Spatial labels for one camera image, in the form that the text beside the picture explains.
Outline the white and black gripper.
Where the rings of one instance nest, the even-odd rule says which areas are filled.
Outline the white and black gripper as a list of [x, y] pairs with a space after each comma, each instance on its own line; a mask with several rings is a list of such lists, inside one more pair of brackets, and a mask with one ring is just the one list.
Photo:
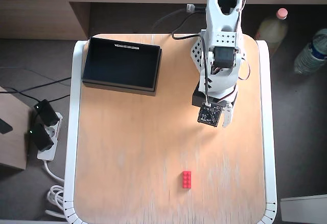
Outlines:
[[[230, 94], [230, 96], [224, 99], [208, 96], [209, 103], [224, 107], [223, 108], [224, 121], [222, 125], [224, 128], [226, 128], [232, 121], [233, 106], [235, 105], [237, 95], [238, 95], [238, 88], [236, 87], [236, 89]], [[198, 86], [196, 86], [192, 95], [192, 105], [201, 107], [203, 102], [205, 102], [205, 94], [198, 91]]]

